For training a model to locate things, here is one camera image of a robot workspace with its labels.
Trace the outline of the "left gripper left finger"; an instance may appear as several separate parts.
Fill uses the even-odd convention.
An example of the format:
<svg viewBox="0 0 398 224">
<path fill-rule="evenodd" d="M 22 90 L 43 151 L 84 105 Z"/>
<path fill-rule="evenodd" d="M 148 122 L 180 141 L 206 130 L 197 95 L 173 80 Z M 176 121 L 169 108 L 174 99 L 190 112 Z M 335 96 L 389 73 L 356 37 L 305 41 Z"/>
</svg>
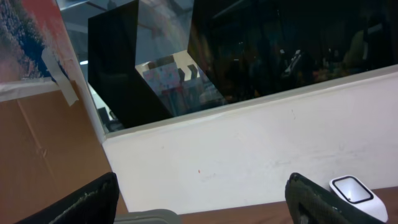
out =
<svg viewBox="0 0 398 224">
<path fill-rule="evenodd" d="M 119 199 L 117 175 L 108 172 L 19 224 L 112 224 Z"/>
</svg>

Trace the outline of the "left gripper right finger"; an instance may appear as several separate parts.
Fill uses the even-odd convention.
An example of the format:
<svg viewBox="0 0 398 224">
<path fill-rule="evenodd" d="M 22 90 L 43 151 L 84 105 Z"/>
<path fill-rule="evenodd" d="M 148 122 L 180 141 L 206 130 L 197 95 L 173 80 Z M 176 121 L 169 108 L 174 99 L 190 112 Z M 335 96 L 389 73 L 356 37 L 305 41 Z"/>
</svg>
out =
<svg viewBox="0 0 398 224">
<path fill-rule="evenodd" d="M 294 224 L 383 224 L 297 172 L 286 183 L 285 200 Z"/>
</svg>

